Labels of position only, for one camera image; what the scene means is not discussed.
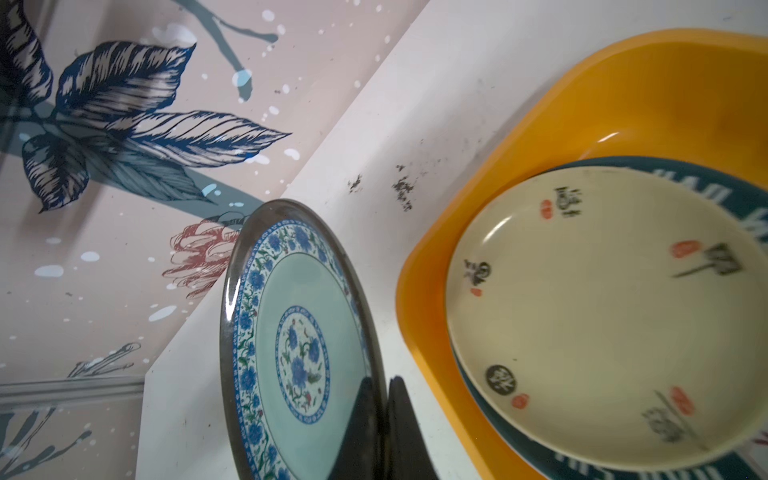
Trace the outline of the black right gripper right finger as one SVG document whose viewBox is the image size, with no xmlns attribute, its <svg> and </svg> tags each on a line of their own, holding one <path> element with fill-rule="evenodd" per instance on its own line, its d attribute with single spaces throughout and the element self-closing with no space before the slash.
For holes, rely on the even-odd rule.
<svg viewBox="0 0 768 480">
<path fill-rule="evenodd" d="M 389 478 L 438 480 L 419 428 L 405 381 L 394 377 L 387 403 L 389 426 Z"/>
</svg>

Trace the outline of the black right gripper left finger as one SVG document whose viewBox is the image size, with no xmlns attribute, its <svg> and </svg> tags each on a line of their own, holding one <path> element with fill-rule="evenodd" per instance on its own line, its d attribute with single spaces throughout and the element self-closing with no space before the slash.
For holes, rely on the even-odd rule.
<svg viewBox="0 0 768 480">
<path fill-rule="evenodd" d="M 379 408 L 374 382 L 362 380 L 329 480 L 374 480 L 378 475 Z"/>
</svg>

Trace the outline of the small teal patterned plate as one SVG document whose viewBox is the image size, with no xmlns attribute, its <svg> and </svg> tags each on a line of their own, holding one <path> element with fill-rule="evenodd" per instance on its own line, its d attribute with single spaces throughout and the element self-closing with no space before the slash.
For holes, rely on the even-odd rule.
<svg viewBox="0 0 768 480">
<path fill-rule="evenodd" d="M 326 479 L 364 386 L 385 399 L 356 272 L 310 208 L 273 200 L 245 222 L 224 277 L 220 369 L 242 479 Z"/>
</svg>

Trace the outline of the yellow small plate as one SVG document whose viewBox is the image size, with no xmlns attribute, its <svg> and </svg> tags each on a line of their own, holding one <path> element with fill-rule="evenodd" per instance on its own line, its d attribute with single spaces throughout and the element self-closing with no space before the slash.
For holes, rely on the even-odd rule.
<svg viewBox="0 0 768 480">
<path fill-rule="evenodd" d="M 767 257 L 657 176 L 573 167 L 485 205 L 445 311 L 470 383 L 514 429 L 617 470 L 677 470 L 767 421 Z"/>
</svg>

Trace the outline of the green lettered rim plate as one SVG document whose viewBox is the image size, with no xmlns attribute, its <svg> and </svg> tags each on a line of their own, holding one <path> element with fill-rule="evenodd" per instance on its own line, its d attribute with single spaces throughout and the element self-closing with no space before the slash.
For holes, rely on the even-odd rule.
<svg viewBox="0 0 768 480">
<path fill-rule="evenodd" d="M 639 156 L 601 157 L 561 165 L 621 167 L 643 171 L 680 184 L 712 201 L 740 221 L 757 241 L 767 245 L 767 192 L 720 171 L 692 163 Z M 767 477 L 767 429 L 734 452 L 706 465 L 666 472 L 626 472 L 607 469 L 564 456 L 529 439 L 509 425 L 472 385 L 464 368 L 459 369 L 466 388 L 495 430 L 495 436 L 524 460 L 542 479 L 765 479 Z"/>
</svg>

